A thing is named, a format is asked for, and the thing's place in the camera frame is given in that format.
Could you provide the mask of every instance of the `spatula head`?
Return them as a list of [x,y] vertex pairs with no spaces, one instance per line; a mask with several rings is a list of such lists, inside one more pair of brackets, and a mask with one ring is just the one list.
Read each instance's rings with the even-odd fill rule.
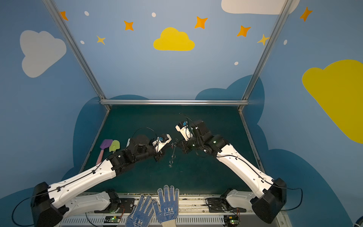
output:
[[117,149],[120,149],[120,142],[118,140],[112,141],[112,144],[110,145],[110,152],[115,151]]
[[104,139],[101,146],[99,146],[102,150],[108,148],[112,144],[112,139]]

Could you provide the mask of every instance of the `work glove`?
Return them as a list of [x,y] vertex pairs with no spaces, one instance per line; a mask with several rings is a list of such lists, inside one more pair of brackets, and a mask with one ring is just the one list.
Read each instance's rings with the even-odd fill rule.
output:
[[147,227],[154,215],[153,202],[155,200],[151,199],[151,195],[148,195],[146,199],[144,199],[144,195],[141,195],[139,203],[127,217],[125,227]]
[[170,188],[165,185],[164,193],[162,189],[158,189],[160,206],[156,201],[152,203],[156,219],[163,227],[176,227],[176,217],[179,213],[179,189],[174,186]]

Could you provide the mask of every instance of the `white cloud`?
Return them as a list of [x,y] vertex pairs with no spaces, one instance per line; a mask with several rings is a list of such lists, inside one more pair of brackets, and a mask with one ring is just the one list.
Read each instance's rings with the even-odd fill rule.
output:
[[24,73],[31,78],[40,76],[66,53],[63,40],[50,33],[26,30],[20,35],[20,47],[25,58],[22,62]]
[[[222,9],[227,13],[280,14],[285,0],[222,0]],[[293,0],[292,13],[300,0]]]

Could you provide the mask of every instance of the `purple spatula head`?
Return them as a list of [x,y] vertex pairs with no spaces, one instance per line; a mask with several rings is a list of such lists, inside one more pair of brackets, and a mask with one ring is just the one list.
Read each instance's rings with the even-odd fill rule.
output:
[[112,139],[104,139],[101,146],[99,146],[102,150],[108,148],[111,146],[111,143],[112,143]]

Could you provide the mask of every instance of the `dark green mat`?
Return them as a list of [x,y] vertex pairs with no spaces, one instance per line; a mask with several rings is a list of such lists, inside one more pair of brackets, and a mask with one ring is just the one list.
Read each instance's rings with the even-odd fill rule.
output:
[[[100,152],[99,146],[104,139],[120,141],[125,148],[128,138],[140,127],[152,128],[158,136],[170,134],[172,142],[181,140],[182,135],[175,126],[185,118],[184,113],[193,121],[202,119],[215,134],[221,134],[234,148],[253,165],[257,166],[246,132],[236,107],[230,106],[113,106],[103,126],[94,149],[90,153],[84,170],[93,167]],[[155,134],[148,129],[141,129],[137,134],[154,138]],[[109,155],[105,150],[103,158]],[[205,156],[199,151],[183,154],[176,148],[173,167],[169,167],[172,149],[155,162],[153,158],[135,164],[135,167],[118,177],[102,182],[88,192],[101,192],[115,189],[117,192],[156,193],[164,185],[174,185],[181,194],[222,194],[227,188],[251,191],[249,187],[228,167],[217,159]]]

